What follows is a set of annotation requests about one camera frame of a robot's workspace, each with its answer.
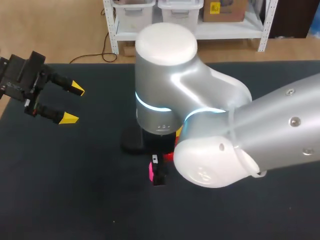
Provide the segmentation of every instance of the shelf leg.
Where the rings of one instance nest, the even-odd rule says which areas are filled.
[[[258,52],[264,52],[266,50],[272,22],[274,20],[275,12],[277,9],[277,4],[278,4],[278,0],[268,0],[266,2],[266,7],[265,7],[266,16],[264,20],[263,32],[262,32]]]
[[[116,40],[116,33],[117,33],[116,27],[118,27],[118,24],[115,25],[114,8],[111,5],[111,0],[103,0],[103,5],[104,5],[106,24],[108,26],[108,31],[109,31],[111,49],[114,54],[119,54],[118,42]]]

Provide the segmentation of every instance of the cardboard box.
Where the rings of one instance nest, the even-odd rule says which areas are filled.
[[[204,22],[242,22],[248,0],[204,0]]]

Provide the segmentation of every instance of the black cable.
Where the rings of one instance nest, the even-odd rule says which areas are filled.
[[[100,15],[103,16],[105,15],[106,13],[104,11],[105,9],[102,9]],[[85,57],[93,57],[93,56],[101,56],[103,61],[105,61],[106,63],[113,63],[115,60],[117,60],[118,56],[116,54],[114,54],[113,52],[105,52],[106,50],[106,42],[107,42],[107,37],[109,35],[109,32],[105,35],[105,38],[104,38],[104,43],[103,43],[103,49],[102,49],[102,53],[97,53],[97,54],[87,54],[87,55],[81,55],[81,56],[77,56],[76,58],[72,59],[69,64],[72,64],[75,60],[77,59],[81,59],[81,58],[85,58]],[[111,60],[111,61],[108,61],[105,59],[105,55],[114,55],[114,59]]]

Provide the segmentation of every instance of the screw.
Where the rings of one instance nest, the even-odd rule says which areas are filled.
[[[291,125],[291,127],[298,127],[301,124],[301,120],[297,116],[294,116],[290,118],[289,124]]]
[[[286,91],[286,96],[292,96],[295,93],[296,90],[294,90],[293,88],[289,89],[288,91]]]
[[[312,148],[304,148],[302,152],[306,156],[311,156],[315,153],[315,151]]]

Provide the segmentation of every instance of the white metal shelf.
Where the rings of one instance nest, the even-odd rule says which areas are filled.
[[[110,9],[112,7],[110,1],[111,0],[103,0],[105,9]],[[200,18],[194,32],[196,39],[261,39],[258,51],[264,52],[278,0],[266,1],[266,17],[264,25],[259,18],[259,14],[255,12],[255,6],[251,3],[247,6],[243,22],[203,22]],[[117,41],[135,41],[137,33],[123,31],[122,24],[118,21],[118,18],[113,20],[113,13],[112,16],[107,16],[107,11],[105,12],[108,27],[110,28],[111,26],[111,29],[114,30],[112,32],[113,34],[110,34],[110,41],[113,43],[111,44],[112,52],[119,54]],[[162,21],[161,9],[155,7],[153,10],[152,22],[160,23]]]

